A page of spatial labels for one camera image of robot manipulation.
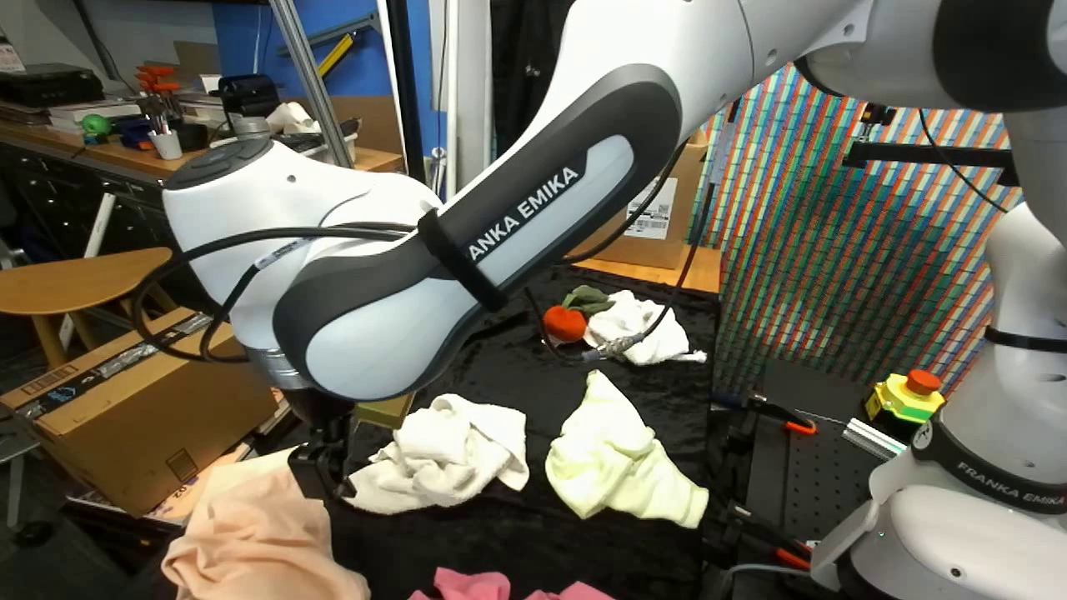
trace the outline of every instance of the chair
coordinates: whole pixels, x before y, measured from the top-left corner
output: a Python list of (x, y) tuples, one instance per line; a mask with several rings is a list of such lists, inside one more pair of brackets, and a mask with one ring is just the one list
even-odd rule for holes
[(149, 270), (171, 259), (168, 248), (103, 254), (89, 259), (52, 259), (0, 270), (0, 315), (34, 321), (48, 367), (66, 364), (66, 351), (52, 321), (69, 318), (73, 335), (96, 348), (82, 310), (124, 301)]

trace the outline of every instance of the cardboard box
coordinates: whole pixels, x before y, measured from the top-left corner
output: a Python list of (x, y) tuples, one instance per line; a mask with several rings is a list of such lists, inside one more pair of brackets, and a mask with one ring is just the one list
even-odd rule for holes
[[(678, 266), (686, 254), (691, 214), (702, 173), (702, 144), (686, 144), (678, 156), (663, 189), (657, 195), (654, 207), (607, 251), (598, 254), (602, 265), (634, 265), (634, 266)], [(607, 239), (631, 209), (644, 200), (636, 195), (628, 209), (609, 216), (592, 237), (588, 237), (576, 251), (583, 254)]]
[[(202, 315), (174, 310), (153, 330), (198, 353), (202, 325)], [(238, 353), (227, 327), (212, 351)], [(81, 484), (129, 513), (149, 513), (278, 410), (253, 367), (188, 364), (136, 335), (2, 395), (0, 405), (26, 418), (43, 451)]]

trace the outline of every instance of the black table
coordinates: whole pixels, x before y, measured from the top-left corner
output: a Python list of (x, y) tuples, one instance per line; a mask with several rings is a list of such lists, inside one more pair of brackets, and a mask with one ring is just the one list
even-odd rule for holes
[[(702, 468), (710, 364), (583, 364), (576, 351), (536, 343), (529, 306), (563, 301), (576, 283), (601, 289), (634, 289), (667, 301), (663, 286), (640, 286), (583, 270), (550, 270), (534, 280), (529, 297), (517, 295), (483, 335), (424, 395), (464, 395), (478, 405), (499, 405), (526, 413), (529, 488), (522, 493), (487, 490), (454, 511), (417, 511), (402, 516), (348, 516), (348, 563), (371, 579), (372, 598), (400, 600), (432, 579), (432, 567), (504, 571), (513, 598), (563, 589), (588, 579), (620, 600), (686, 600), (700, 594), (700, 534), (673, 523), (644, 523), (624, 513), (576, 521), (550, 490), (544, 458), (560, 425), (583, 398), (590, 370), (602, 370), (657, 429), (673, 465), (698, 484), (710, 484)], [(678, 297), (678, 318), (692, 348), (713, 343), (718, 301), (700, 295)], [(387, 434), (359, 438), (359, 453), (382, 448)]]

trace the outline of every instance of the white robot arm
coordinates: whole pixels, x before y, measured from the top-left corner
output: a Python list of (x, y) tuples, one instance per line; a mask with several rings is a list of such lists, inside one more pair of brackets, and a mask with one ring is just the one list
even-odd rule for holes
[[(278, 228), (331, 235), (263, 235), (194, 259), (194, 274), (224, 303), (260, 270), (229, 325), (278, 388), (382, 399), (424, 388), (479, 315), (636, 197), (692, 127), (793, 61), (832, 93), (1006, 114), (1029, 200), (993, 239), (998, 337), (938, 418), (930, 458), (872, 477), (872, 501), (818, 547), (812, 578), (895, 598), (1039, 598), (1067, 574), (1067, 0), (576, 0), (529, 130), (447, 207), (405, 178), (309, 165), (278, 144), (194, 161), (162, 205), (183, 251)], [(405, 235), (339, 239), (348, 224)], [(1012, 571), (998, 571), (1003, 549), (968, 545), (960, 507), (975, 505), (980, 523), (1000, 523), (983, 539), (1006, 545)], [(1003, 534), (1021, 523), (1039, 545)]]

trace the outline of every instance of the pink cloth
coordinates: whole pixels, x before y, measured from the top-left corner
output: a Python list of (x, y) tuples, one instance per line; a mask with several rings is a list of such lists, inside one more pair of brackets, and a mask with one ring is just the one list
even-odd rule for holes
[[(489, 574), (461, 574), (461, 571), (435, 567), (432, 588), (435, 588), (441, 600), (510, 600), (510, 579), (494, 571)], [(601, 594), (598, 588), (576, 579), (560, 594), (536, 589), (526, 600), (609, 600), (609, 598)]]
[(288, 453), (212, 470), (162, 574), (175, 600), (371, 600), (333, 563), (327, 511), (301, 493)]

